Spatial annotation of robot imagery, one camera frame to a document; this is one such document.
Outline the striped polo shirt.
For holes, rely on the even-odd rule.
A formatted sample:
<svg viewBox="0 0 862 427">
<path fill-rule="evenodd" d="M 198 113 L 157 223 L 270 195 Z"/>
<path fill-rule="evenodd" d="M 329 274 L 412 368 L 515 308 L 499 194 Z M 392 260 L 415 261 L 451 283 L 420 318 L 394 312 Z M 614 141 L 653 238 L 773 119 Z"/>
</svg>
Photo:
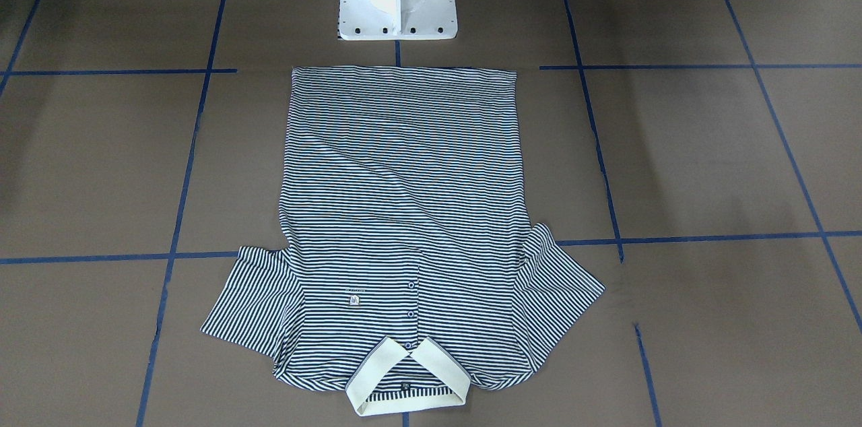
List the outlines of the striped polo shirt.
<svg viewBox="0 0 862 427">
<path fill-rule="evenodd" d="M 529 380 L 604 285 L 525 203 L 514 71 L 298 66 L 281 250 L 243 247 L 201 331 L 372 417 Z"/>
</svg>

